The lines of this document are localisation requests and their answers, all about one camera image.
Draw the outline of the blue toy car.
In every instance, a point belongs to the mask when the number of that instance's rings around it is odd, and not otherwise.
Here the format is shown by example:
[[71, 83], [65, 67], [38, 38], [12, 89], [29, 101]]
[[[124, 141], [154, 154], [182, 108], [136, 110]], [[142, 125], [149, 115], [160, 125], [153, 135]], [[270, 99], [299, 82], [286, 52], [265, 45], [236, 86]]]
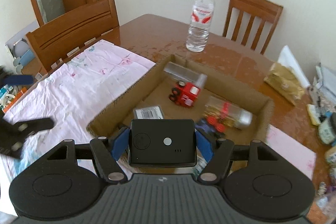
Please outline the blue toy car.
[[203, 117], [195, 124], [195, 129], [199, 132], [211, 135], [214, 138], [225, 138], [226, 127], [220, 123], [215, 116]]

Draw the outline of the black square device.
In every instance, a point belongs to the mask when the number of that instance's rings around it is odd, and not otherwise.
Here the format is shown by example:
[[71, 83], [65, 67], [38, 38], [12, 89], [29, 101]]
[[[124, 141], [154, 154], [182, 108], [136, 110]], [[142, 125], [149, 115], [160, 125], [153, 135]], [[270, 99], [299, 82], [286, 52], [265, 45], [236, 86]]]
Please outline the black square device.
[[179, 168], [197, 163], [192, 119], [134, 119], [130, 124], [128, 162], [133, 167]]

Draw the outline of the clear barcode box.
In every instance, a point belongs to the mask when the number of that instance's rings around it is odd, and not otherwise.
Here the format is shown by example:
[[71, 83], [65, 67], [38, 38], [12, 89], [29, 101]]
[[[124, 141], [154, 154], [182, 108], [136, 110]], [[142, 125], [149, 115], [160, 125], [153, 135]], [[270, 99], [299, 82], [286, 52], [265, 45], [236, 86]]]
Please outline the clear barcode box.
[[142, 107], [133, 110], [135, 119], [163, 119], [164, 114], [159, 106]]

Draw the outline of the red toy fire truck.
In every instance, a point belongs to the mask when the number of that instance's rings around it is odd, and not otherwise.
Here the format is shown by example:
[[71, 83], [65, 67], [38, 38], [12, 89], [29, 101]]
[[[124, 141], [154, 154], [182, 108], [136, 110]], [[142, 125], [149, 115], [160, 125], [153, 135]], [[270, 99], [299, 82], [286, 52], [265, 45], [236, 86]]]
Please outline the red toy fire truck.
[[192, 83], [177, 81], [175, 87], [171, 89], [169, 100], [182, 107], [193, 107], [201, 89]]

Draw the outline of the gold glitter jar silver lid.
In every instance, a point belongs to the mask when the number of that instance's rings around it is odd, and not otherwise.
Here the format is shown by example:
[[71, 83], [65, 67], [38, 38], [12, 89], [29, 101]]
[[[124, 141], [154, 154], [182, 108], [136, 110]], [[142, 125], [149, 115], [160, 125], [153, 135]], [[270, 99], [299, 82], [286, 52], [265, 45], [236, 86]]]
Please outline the gold glitter jar silver lid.
[[252, 113], [227, 100], [210, 96], [205, 104], [204, 116], [208, 124], [218, 132], [224, 132], [227, 127], [242, 130], [252, 122]]

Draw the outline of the wooden chair left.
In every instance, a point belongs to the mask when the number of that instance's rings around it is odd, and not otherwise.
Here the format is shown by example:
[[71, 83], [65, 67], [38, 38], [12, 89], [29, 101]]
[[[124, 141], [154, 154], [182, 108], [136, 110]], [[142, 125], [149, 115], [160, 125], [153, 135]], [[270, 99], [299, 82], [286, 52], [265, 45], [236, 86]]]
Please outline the wooden chair left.
[[51, 66], [75, 48], [119, 26], [114, 0], [97, 0], [80, 6], [26, 33], [26, 39], [41, 66]]

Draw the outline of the wooden chair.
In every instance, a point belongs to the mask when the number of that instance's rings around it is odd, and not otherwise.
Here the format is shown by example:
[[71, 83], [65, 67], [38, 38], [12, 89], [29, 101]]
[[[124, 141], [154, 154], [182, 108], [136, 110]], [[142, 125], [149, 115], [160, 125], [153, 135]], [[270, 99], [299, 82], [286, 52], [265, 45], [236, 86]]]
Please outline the wooden chair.
[[264, 55], [269, 46], [270, 40], [272, 39], [274, 31], [278, 25], [278, 21], [280, 19], [280, 16], [282, 15], [283, 9], [284, 8], [281, 5], [275, 4], [268, 0], [230, 0], [228, 4], [226, 21], [224, 24], [222, 36], [226, 37], [228, 34], [233, 10], [238, 10], [238, 17], [236, 19], [234, 30], [231, 36], [231, 40], [234, 42], [238, 38], [240, 27], [243, 21], [243, 16], [249, 15], [249, 21], [245, 29], [244, 36], [240, 42], [242, 46], [247, 45], [255, 19], [260, 19], [260, 24], [257, 28], [256, 34], [251, 44], [251, 50], [255, 51], [260, 41], [261, 34], [264, 30], [265, 25], [269, 23], [271, 24], [270, 30], [260, 50], [260, 54]]
[[119, 26], [114, 0], [97, 0], [80, 6], [26, 33], [26, 39], [41, 66], [51, 66], [75, 48]]

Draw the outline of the pink floral tablecloth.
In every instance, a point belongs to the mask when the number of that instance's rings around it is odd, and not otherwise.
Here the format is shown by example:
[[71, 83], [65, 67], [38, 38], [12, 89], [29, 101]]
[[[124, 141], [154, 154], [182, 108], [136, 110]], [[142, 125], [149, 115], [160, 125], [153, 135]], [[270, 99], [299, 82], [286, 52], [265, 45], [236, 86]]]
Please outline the pink floral tablecloth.
[[[174, 80], [164, 72], [167, 62], [207, 76], [193, 107], [177, 106], [169, 100]], [[39, 82], [5, 114], [11, 122], [51, 117], [55, 127], [29, 137], [22, 159], [1, 157], [1, 185], [8, 185], [64, 139], [86, 143], [95, 136], [110, 135], [119, 123], [130, 123], [136, 108], [159, 106], [165, 118], [197, 121], [212, 96], [225, 98], [252, 113], [250, 126], [225, 130], [228, 139], [237, 144], [248, 144], [253, 139], [265, 141], [305, 175], [313, 177], [316, 154], [270, 125], [270, 98], [206, 65], [177, 55], [154, 63], [102, 40]]]

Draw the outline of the cardboard box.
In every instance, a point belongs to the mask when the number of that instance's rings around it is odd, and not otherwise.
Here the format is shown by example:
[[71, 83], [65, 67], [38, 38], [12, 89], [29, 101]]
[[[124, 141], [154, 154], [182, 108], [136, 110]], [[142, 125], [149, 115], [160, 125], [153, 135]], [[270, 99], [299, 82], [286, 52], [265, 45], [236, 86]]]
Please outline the cardboard box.
[[273, 101], [246, 84], [205, 65], [171, 55], [144, 74], [87, 126], [112, 136], [132, 119], [192, 119], [211, 139], [235, 144], [264, 141]]

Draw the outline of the gold tissue pack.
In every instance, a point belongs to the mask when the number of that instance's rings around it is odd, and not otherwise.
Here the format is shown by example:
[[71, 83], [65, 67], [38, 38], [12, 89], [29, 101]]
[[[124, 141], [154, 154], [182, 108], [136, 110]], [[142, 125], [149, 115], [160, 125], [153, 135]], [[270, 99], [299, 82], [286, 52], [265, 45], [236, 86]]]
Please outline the gold tissue pack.
[[293, 70], [280, 63], [273, 63], [264, 82], [283, 96], [293, 106], [305, 94], [305, 89], [293, 73]]

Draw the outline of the dark lid glass jar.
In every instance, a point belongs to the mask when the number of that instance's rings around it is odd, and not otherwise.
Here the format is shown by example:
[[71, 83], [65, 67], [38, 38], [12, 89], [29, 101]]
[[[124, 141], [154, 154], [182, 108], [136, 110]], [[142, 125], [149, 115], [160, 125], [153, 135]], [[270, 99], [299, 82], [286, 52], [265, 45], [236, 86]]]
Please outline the dark lid glass jar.
[[318, 127], [318, 136], [324, 144], [335, 141], [335, 116], [336, 114], [332, 113]]

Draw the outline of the clear water bottle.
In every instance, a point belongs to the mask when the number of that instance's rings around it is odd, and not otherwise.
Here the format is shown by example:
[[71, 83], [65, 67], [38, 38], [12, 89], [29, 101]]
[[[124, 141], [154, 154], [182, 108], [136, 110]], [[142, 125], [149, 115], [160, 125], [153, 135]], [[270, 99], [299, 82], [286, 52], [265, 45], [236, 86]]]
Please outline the clear water bottle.
[[210, 34], [215, 9], [214, 0], [194, 0], [186, 48], [191, 52], [202, 52]]

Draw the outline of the wooden chair far middle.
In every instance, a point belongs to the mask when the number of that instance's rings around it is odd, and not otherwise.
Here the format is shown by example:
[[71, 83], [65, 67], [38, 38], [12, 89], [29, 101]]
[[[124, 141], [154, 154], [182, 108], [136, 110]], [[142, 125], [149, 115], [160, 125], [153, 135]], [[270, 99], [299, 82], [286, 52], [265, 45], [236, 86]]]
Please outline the wooden chair far middle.
[[230, 0], [228, 4], [226, 21], [224, 24], [222, 36], [226, 37], [228, 34], [233, 10], [238, 10], [238, 17], [236, 19], [234, 30], [231, 36], [231, 40], [234, 42], [238, 38], [240, 27], [243, 21], [243, 16], [249, 15], [249, 21], [245, 29], [244, 36], [240, 42], [242, 46], [247, 45], [255, 19], [260, 19], [260, 24], [257, 28], [256, 34], [251, 44], [251, 50], [255, 51], [260, 41], [261, 34], [264, 30], [265, 25], [269, 23], [271, 24], [270, 30], [260, 50], [260, 54], [264, 55], [269, 46], [270, 40], [272, 39], [274, 31], [278, 25], [278, 21], [280, 19], [280, 16], [282, 15], [283, 9], [284, 8], [281, 5], [275, 4], [268, 0]]

